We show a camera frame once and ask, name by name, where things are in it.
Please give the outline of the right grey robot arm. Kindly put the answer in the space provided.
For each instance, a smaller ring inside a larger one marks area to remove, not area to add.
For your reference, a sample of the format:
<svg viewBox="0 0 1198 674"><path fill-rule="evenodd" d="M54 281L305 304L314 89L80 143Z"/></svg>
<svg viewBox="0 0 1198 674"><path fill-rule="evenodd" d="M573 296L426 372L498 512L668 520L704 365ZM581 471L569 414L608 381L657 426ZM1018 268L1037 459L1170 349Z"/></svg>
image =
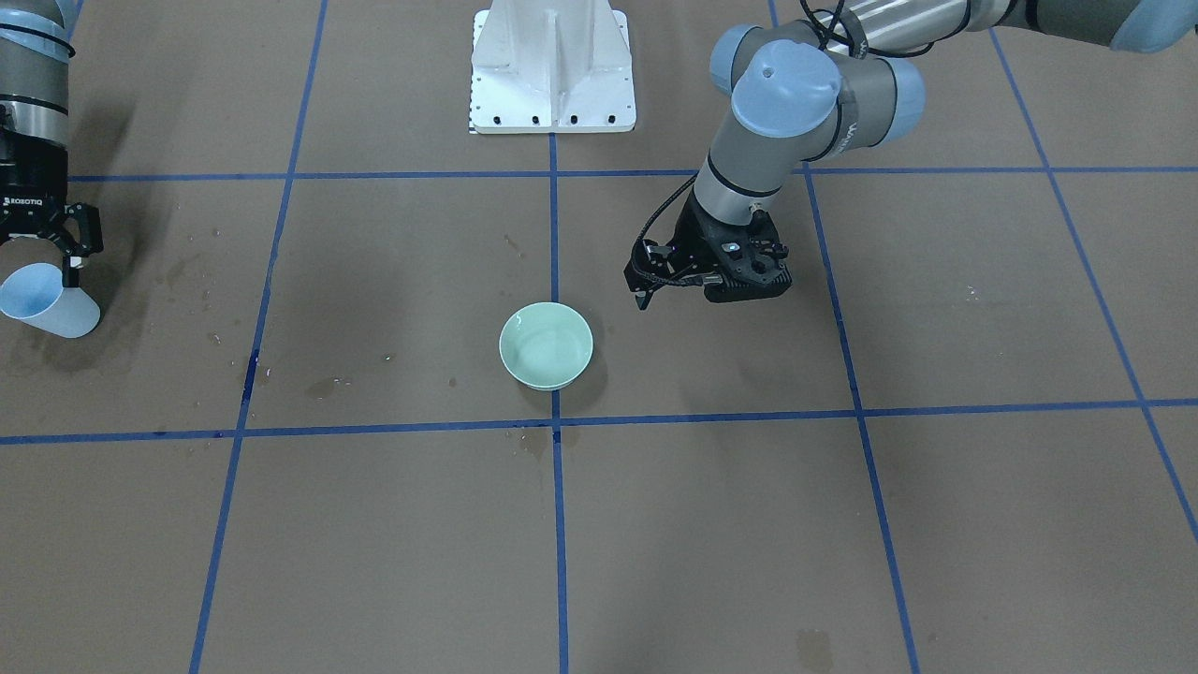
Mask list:
<svg viewBox="0 0 1198 674"><path fill-rule="evenodd" d="M63 287L103 249L98 208L68 199L74 1L1 4L1 239L58 248Z"/></svg>

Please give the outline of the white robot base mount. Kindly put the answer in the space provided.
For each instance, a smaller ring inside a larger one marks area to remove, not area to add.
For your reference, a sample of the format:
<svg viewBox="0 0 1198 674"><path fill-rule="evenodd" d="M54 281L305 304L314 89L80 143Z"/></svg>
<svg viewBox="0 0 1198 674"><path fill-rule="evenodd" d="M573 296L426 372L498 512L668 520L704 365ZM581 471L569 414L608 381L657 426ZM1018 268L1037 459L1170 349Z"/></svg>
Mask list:
<svg viewBox="0 0 1198 674"><path fill-rule="evenodd" d="M494 1L472 26L470 132L635 128L629 22L607 1Z"/></svg>

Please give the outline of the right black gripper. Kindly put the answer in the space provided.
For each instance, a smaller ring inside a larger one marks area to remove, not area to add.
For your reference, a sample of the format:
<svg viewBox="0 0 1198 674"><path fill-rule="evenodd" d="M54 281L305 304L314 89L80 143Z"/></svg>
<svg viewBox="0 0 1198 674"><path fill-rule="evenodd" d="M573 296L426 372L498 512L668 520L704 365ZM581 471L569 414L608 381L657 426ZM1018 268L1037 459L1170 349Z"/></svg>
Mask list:
<svg viewBox="0 0 1198 674"><path fill-rule="evenodd" d="M101 213L90 204L67 198L67 150L35 136L1 139L1 242L38 238L54 243L63 255L63 287L79 287L90 256L103 251ZM74 221L78 236L65 221Z"/></svg>

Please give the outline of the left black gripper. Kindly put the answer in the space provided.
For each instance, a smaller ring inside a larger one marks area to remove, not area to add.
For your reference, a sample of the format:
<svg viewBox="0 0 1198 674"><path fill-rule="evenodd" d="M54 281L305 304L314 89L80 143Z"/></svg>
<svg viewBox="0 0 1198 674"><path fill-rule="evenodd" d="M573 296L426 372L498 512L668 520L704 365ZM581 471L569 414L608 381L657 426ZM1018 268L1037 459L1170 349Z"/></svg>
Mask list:
<svg viewBox="0 0 1198 674"><path fill-rule="evenodd" d="M788 255L766 210L754 211L745 226L727 225L690 195L676 221L673 245L635 239L623 273L639 311L647 310L659 290L684 287L680 278L689 277L701 278L704 299L713 303L766 300L795 281Z"/></svg>

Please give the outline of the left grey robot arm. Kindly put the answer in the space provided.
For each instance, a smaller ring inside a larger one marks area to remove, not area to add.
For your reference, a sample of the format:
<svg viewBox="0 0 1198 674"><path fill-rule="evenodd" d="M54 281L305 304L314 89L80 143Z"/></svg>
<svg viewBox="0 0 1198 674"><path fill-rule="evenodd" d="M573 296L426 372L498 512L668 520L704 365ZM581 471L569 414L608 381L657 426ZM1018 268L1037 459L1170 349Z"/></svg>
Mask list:
<svg viewBox="0 0 1198 674"><path fill-rule="evenodd" d="M1163 51L1194 29L1193 1L839 1L775 28L738 25L710 53L730 111L676 192L668 242L639 233L624 278L639 310L664 287L707 300L772 299L793 283L773 201L800 163L907 136L926 107L915 59L996 26Z"/></svg>

